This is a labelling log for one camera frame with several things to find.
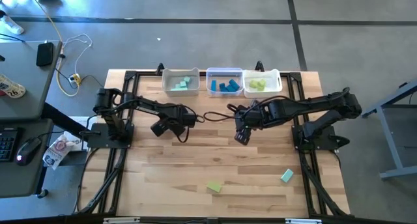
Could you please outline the silver aluminium bracket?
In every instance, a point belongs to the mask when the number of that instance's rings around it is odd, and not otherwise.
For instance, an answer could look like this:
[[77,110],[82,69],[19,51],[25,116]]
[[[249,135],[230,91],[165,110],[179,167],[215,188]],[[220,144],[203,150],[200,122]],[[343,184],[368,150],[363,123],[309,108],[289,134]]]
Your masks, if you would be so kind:
[[102,224],[136,224],[141,223],[139,217],[107,217]]
[[320,219],[285,218],[285,224],[323,224]]

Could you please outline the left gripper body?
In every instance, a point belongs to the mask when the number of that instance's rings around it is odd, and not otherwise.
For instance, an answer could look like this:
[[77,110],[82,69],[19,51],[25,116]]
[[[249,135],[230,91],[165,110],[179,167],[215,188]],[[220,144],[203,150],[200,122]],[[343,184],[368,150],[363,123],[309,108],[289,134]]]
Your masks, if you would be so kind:
[[187,127],[193,128],[196,122],[196,114],[181,111],[179,114],[169,117],[167,125],[175,135],[181,135],[186,131]]

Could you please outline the white plastic bin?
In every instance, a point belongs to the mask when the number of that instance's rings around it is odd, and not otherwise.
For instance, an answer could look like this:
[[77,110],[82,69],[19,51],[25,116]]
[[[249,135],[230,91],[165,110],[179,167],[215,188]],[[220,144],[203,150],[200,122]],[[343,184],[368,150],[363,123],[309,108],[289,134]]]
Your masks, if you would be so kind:
[[[277,69],[258,72],[251,70],[244,70],[242,73],[244,96],[246,98],[269,98],[278,95],[283,88],[280,72]],[[250,87],[250,81],[255,80],[258,82],[264,79],[266,81],[264,91],[258,91],[257,88]]]
[[[184,81],[184,78],[190,77],[190,82],[186,83],[187,91],[171,91],[176,84]],[[162,73],[162,89],[170,97],[180,96],[197,96],[199,94],[200,78],[199,69],[193,68],[189,70],[171,70],[166,69]]]

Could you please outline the person's white shoe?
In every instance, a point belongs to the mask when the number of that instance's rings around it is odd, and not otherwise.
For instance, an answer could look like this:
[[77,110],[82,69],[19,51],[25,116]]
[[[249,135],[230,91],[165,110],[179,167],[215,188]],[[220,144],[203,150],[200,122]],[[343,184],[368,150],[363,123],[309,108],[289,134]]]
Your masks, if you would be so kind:
[[3,24],[11,33],[21,35],[24,33],[23,27],[18,25],[10,16],[3,10],[0,10],[0,23]]

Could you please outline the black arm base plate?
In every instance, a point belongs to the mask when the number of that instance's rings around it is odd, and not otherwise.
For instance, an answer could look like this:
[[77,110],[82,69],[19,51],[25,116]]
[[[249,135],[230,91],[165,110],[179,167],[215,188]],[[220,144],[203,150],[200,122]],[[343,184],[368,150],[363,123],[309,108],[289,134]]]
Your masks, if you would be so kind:
[[87,136],[87,146],[89,148],[116,148],[127,149],[131,147],[134,125],[125,126],[125,135],[120,139],[110,139],[108,125],[104,123],[94,123],[91,129],[93,134]]
[[335,134],[334,127],[328,126],[322,132],[314,135],[311,139],[306,139],[303,134],[302,126],[292,127],[294,148],[297,150],[338,150],[348,145],[350,140],[346,137]]

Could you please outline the grey metal table frame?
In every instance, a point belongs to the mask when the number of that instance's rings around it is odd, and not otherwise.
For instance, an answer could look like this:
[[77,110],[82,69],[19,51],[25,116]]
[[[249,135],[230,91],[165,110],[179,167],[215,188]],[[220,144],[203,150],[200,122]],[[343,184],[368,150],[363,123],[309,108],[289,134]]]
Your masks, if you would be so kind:
[[381,179],[417,175],[417,165],[406,166],[401,161],[408,151],[417,155],[417,104],[399,104],[405,98],[417,97],[417,78],[406,82],[387,97],[371,105],[362,113],[366,118],[376,114],[392,155],[395,168],[380,174]]

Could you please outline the black power adapter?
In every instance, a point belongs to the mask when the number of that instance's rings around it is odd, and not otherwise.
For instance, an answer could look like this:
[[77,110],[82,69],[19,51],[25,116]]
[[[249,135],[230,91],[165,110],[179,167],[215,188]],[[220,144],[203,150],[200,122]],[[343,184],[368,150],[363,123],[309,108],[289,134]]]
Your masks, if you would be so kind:
[[54,44],[52,42],[45,42],[39,44],[36,54],[36,65],[39,67],[50,65],[53,61]]

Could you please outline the white red snack bag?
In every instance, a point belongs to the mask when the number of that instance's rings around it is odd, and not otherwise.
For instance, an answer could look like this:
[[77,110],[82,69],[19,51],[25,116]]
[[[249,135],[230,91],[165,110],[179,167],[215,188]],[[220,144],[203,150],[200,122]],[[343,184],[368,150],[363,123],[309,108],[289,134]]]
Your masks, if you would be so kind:
[[45,151],[43,162],[47,167],[56,170],[75,145],[75,142],[68,140],[64,134],[60,135]]

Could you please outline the white printed box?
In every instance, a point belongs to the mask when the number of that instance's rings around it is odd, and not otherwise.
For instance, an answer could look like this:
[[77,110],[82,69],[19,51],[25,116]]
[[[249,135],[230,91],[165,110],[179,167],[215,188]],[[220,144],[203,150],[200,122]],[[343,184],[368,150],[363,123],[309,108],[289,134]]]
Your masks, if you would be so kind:
[[[76,121],[77,123],[83,125],[83,126],[87,125],[88,117],[75,117],[75,116],[73,116],[73,117],[70,117],[70,118],[72,120]],[[63,133],[63,135],[69,141],[72,141],[74,143],[74,146],[71,149],[72,152],[81,152],[81,151],[90,152],[91,151],[91,149],[87,146],[88,145],[87,142],[82,143],[80,138],[72,135],[70,132],[65,131]]]

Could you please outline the clear plastic bin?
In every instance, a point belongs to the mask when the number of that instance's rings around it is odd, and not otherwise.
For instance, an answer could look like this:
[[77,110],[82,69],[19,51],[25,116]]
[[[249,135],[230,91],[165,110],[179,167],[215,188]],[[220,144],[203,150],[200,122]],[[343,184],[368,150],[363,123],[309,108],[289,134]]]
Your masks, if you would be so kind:
[[[243,91],[243,70],[241,68],[208,68],[206,70],[206,88],[208,95],[211,97],[235,97],[239,96]],[[211,81],[216,80],[216,92],[211,91]],[[225,83],[225,86],[229,85],[229,80],[234,79],[240,86],[238,91],[235,92],[221,92],[219,88],[220,83]]]

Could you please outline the black keyboard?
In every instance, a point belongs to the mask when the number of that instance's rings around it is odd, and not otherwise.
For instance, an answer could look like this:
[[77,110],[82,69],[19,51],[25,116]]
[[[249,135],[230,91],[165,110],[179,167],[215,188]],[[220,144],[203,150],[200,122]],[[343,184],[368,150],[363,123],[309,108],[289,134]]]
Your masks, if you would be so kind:
[[0,163],[14,160],[24,129],[0,128]]

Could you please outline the black computer mouse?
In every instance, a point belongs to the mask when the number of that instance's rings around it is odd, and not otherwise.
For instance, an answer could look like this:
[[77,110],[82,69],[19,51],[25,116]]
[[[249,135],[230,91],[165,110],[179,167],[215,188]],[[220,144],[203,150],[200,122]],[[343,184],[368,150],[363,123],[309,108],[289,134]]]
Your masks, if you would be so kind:
[[26,166],[31,163],[40,148],[41,142],[42,141],[38,137],[32,137],[26,140],[16,153],[16,164],[19,166]]

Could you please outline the black aluminium table frame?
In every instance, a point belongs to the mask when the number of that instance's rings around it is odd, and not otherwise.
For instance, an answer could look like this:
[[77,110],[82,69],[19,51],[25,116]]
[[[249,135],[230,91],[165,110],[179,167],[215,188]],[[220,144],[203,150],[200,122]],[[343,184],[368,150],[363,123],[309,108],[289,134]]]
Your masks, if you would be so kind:
[[[106,88],[120,88],[138,93],[159,102],[184,103],[198,114],[213,111],[226,114],[228,102],[249,105],[244,96],[212,98],[205,87],[205,73],[200,78],[198,96],[170,98],[162,90],[162,76],[155,70],[109,70]],[[166,131],[156,137],[150,126],[158,117],[135,111],[125,111],[135,125],[131,147],[126,151],[124,171],[111,183],[109,191],[93,211],[107,217],[139,217],[142,223],[247,223],[271,221],[285,223],[285,217],[315,219],[322,217],[317,189],[310,181],[310,208],[307,206],[299,153],[293,146],[292,125],[308,118],[316,120],[324,113],[300,117],[298,122],[263,131],[252,132],[250,143],[243,146],[233,138],[235,123],[232,120],[196,124],[190,129],[188,141],[178,142],[175,135]],[[118,150],[102,148],[89,160],[83,176],[81,208],[104,183],[117,163]],[[321,176],[323,187],[338,208],[348,214],[349,205],[337,158],[333,153],[318,151],[315,172]],[[288,183],[281,175],[291,169],[295,174]],[[221,192],[206,187],[208,182],[222,183]]]

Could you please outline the grey office desk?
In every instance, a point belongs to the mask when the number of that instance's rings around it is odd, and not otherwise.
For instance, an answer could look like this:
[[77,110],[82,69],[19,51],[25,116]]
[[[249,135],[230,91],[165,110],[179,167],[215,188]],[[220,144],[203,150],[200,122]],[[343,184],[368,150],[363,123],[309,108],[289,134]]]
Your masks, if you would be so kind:
[[26,140],[32,137],[38,137],[42,142],[33,160],[28,165],[17,165],[15,162],[16,155],[13,161],[0,163],[0,198],[26,197],[39,194],[42,189],[45,189],[43,184],[46,167],[42,157],[50,142],[53,122],[49,119],[42,119],[16,124],[0,124],[0,128],[17,127],[24,129],[17,151]]
[[0,97],[0,121],[40,118],[62,47],[62,42],[54,40],[51,64],[39,67],[36,65],[36,57],[41,43],[41,41],[0,43],[0,55],[5,58],[0,62],[0,74],[23,85],[26,89],[26,93],[21,98]]

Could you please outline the black desk leg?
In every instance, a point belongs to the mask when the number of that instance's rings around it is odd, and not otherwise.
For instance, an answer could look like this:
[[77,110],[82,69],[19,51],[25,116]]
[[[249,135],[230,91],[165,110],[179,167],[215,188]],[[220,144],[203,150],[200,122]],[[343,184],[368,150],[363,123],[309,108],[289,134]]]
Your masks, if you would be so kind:
[[60,127],[61,129],[71,133],[72,135],[81,139],[81,132],[88,132],[89,129],[75,120],[71,119],[69,116],[60,112],[58,109],[54,108],[52,105],[45,103],[42,114],[42,119],[50,119],[54,125]]

